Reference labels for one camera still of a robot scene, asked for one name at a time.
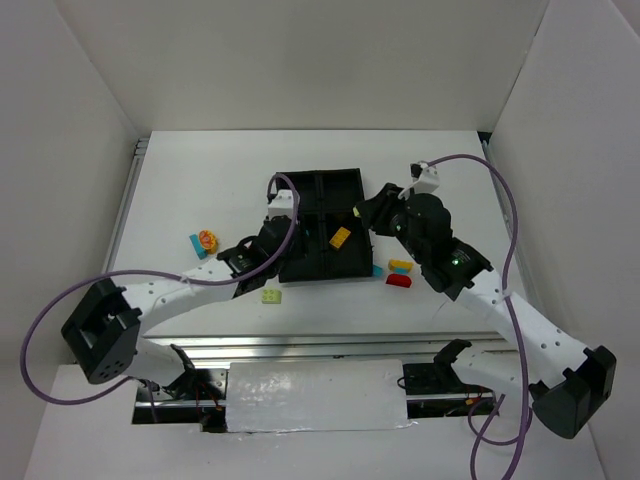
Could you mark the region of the yellow long lego brick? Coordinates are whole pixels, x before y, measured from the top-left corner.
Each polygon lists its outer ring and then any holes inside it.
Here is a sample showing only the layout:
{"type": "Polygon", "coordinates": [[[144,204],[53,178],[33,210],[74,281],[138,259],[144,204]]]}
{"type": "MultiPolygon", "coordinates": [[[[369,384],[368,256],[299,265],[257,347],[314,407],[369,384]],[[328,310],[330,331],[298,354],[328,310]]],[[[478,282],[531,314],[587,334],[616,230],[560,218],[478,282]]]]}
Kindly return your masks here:
{"type": "Polygon", "coordinates": [[[350,238],[351,231],[345,227],[339,227],[336,232],[329,239],[329,246],[335,250],[339,251],[345,244],[345,242],[350,238]]]}

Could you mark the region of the yellow rounded lego brick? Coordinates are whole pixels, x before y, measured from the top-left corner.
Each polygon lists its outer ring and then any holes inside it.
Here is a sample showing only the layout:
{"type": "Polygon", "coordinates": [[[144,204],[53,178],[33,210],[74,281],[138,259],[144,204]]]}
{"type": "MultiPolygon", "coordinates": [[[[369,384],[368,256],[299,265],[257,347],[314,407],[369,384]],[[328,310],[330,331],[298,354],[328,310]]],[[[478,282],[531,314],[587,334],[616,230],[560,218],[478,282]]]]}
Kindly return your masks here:
{"type": "Polygon", "coordinates": [[[413,266],[413,262],[399,259],[390,259],[388,262],[389,270],[401,275],[408,275],[413,269],[413,266]]]}

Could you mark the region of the red curved lego brick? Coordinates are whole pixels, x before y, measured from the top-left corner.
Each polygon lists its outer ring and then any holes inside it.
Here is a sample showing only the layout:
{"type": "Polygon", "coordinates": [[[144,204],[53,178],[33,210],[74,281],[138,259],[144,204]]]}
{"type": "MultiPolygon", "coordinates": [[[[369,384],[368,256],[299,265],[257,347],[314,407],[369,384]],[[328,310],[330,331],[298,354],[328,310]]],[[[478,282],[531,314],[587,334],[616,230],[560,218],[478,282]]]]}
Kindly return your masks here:
{"type": "Polygon", "coordinates": [[[405,274],[391,273],[386,277],[385,283],[399,288],[410,288],[412,286],[412,279],[405,274]]]}

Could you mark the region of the blue long lego brick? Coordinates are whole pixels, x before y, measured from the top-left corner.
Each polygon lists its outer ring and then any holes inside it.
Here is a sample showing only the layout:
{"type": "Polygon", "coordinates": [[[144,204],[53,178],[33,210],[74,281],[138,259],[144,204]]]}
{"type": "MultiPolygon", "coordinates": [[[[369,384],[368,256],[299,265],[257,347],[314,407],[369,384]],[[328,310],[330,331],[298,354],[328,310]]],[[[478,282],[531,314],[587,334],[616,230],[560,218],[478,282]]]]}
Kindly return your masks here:
{"type": "Polygon", "coordinates": [[[189,236],[189,240],[191,242],[191,245],[192,245],[192,247],[194,249],[194,252],[195,252],[196,256],[200,260],[205,259],[208,256],[208,252],[206,251],[206,249],[200,243],[199,236],[197,234],[191,234],[189,236]]]}

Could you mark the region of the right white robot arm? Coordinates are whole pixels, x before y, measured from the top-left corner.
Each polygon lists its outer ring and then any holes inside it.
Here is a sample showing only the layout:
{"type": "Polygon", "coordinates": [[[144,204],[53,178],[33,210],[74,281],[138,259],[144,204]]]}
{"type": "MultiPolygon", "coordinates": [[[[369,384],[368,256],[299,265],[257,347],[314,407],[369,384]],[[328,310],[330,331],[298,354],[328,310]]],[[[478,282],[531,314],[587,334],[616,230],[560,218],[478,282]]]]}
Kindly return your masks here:
{"type": "Polygon", "coordinates": [[[617,359],[589,348],[517,294],[507,294],[490,261],[457,239],[450,212],[431,193],[387,183],[354,214],[378,236],[393,237],[419,265],[429,286],[487,322],[526,356],[525,386],[535,416],[551,432],[574,438],[609,399],[617,359]]]}

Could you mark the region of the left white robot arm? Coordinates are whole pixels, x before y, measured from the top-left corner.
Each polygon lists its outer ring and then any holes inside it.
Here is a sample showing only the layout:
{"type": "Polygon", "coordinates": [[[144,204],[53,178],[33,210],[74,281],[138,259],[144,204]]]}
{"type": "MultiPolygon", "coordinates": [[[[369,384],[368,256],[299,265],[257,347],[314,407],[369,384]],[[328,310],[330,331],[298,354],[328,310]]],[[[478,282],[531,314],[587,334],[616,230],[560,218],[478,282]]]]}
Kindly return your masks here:
{"type": "Polygon", "coordinates": [[[288,263],[307,252],[308,232],[299,221],[278,216],[259,233],[178,276],[118,286],[94,282],[61,329],[92,385],[120,376],[150,381],[180,396],[192,389],[196,368],[184,349],[158,345],[146,333],[161,323],[262,288],[288,263]]]}

